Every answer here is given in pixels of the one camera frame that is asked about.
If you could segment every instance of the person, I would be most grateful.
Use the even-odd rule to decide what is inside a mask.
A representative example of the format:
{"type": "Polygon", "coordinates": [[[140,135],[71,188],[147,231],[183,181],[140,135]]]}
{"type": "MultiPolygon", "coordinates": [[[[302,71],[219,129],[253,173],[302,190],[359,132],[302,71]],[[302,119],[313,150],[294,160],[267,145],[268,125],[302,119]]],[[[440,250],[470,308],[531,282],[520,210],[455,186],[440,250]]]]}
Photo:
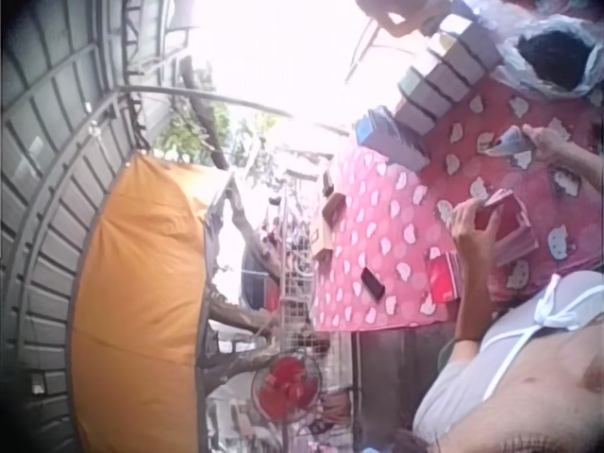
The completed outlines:
{"type": "MultiPolygon", "coordinates": [[[[524,126],[536,157],[603,193],[604,160],[549,128],[524,126]]],[[[449,229],[463,264],[451,356],[393,452],[604,451],[604,276],[578,271],[492,321],[487,290],[500,211],[474,225],[482,200],[460,203],[449,229]]]]}
{"type": "Polygon", "coordinates": [[[409,35],[415,30],[432,36],[443,18],[450,13],[475,19],[463,0],[357,0],[357,5],[395,38],[409,35]],[[404,21],[397,24],[390,14],[401,16],[404,21]]]}

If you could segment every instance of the pink tablecloth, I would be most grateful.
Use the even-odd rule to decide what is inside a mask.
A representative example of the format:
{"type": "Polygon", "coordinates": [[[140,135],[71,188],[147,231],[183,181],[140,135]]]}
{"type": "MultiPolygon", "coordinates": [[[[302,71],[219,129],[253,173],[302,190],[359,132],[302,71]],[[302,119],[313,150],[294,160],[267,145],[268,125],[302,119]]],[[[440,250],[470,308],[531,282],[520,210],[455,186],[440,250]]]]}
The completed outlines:
{"type": "Polygon", "coordinates": [[[507,87],[485,79],[477,93],[483,112],[474,113],[469,107],[475,93],[451,110],[425,140],[431,164],[418,175],[388,165],[381,155],[357,146],[353,138],[338,156],[336,167],[348,197],[345,210],[334,219],[334,253],[316,265],[310,315],[317,330],[373,330],[444,321],[447,306],[433,304],[428,295],[424,252],[453,249],[443,218],[471,195],[499,188],[513,189],[527,205],[540,247],[493,271],[490,289],[497,301],[535,294],[554,272],[563,275],[600,263],[601,197],[592,187],[571,174],[555,174],[530,153],[493,159],[477,152],[483,132],[497,137],[513,124],[547,125],[554,117],[571,140],[587,146],[595,110],[579,100],[528,101],[528,111],[518,118],[510,105],[516,94],[507,87]],[[456,123],[463,135],[452,143],[456,123]],[[379,303],[361,283],[364,266],[386,287],[379,303]]]}

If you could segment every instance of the white bra strap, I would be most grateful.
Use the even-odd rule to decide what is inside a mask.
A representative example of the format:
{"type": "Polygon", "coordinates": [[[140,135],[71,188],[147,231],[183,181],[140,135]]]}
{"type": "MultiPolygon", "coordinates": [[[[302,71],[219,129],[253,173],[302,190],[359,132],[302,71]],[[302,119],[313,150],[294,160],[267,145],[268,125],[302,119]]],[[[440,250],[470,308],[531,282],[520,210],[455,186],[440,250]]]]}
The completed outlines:
{"type": "Polygon", "coordinates": [[[510,337],[520,337],[523,333],[527,331],[529,327],[518,328],[517,330],[511,330],[509,332],[500,333],[499,335],[495,335],[493,338],[489,339],[487,343],[480,345],[480,352],[487,349],[491,344],[497,343],[501,340],[505,340],[510,337]]]}
{"type": "Polygon", "coordinates": [[[508,353],[506,359],[499,365],[499,369],[493,376],[489,387],[487,387],[484,396],[482,397],[482,401],[488,399],[495,388],[499,384],[499,381],[503,378],[505,373],[508,371],[508,368],[512,364],[513,360],[516,358],[518,353],[522,350],[525,344],[530,340],[530,338],[543,327],[560,327],[566,328],[568,330],[575,330],[579,328],[577,323],[577,314],[571,311],[574,307],[583,303],[586,299],[591,297],[592,295],[604,292],[604,285],[597,285],[594,288],[590,288],[587,291],[584,291],[579,297],[575,298],[570,304],[568,304],[563,310],[560,310],[558,313],[554,315],[546,315],[543,316],[547,311],[551,312],[553,310],[553,291],[555,290],[556,283],[550,282],[547,286],[547,290],[545,290],[545,294],[542,299],[537,304],[537,311],[535,312],[535,321],[541,321],[540,324],[536,326],[530,326],[518,330],[514,330],[512,332],[503,333],[492,338],[485,346],[482,347],[480,351],[486,349],[489,345],[493,344],[495,341],[503,340],[505,338],[510,338],[512,336],[521,335],[516,344],[513,346],[512,350],[508,353]]]}
{"type": "Polygon", "coordinates": [[[491,383],[489,384],[489,387],[487,387],[487,390],[484,393],[484,396],[482,397],[482,401],[486,401],[488,398],[491,397],[497,385],[499,384],[499,381],[501,380],[501,378],[503,378],[503,375],[506,374],[506,371],[508,371],[508,367],[512,364],[512,361],[516,358],[516,356],[522,350],[524,345],[530,340],[530,337],[532,337],[535,332],[539,331],[540,329],[541,326],[532,326],[525,328],[522,337],[518,339],[516,344],[513,346],[512,350],[508,353],[506,359],[503,361],[503,363],[501,363],[501,365],[499,365],[499,369],[493,376],[493,379],[491,379],[491,383]]]}

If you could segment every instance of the plastic bag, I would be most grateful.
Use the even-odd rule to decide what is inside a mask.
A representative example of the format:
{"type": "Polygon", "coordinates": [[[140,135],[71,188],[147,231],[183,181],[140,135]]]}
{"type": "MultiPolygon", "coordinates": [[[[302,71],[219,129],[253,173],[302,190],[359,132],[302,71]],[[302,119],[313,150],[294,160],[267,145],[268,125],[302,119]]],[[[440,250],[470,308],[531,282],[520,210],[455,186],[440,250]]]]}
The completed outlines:
{"type": "Polygon", "coordinates": [[[521,31],[497,48],[503,57],[503,63],[495,68],[492,76],[533,99],[572,99],[582,97],[604,79],[604,39],[602,24],[593,24],[567,16],[554,15],[541,21],[532,21],[521,31]],[[571,92],[539,78],[532,66],[522,58],[516,45],[521,36],[527,39],[550,31],[572,33],[588,46],[594,47],[587,59],[583,79],[571,92]]]}

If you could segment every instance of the red electric fan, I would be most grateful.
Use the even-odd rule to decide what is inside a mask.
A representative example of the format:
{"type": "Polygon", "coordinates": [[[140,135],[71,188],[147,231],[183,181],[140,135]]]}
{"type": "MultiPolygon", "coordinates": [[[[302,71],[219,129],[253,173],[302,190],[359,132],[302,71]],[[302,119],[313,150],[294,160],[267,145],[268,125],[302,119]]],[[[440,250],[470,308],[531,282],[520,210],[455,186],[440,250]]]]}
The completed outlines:
{"type": "Polygon", "coordinates": [[[254,375],[252,401],[269,422],[297,422],[317,403],[321,382],[319,366],[303,351],[282,353],[254,375]]]}

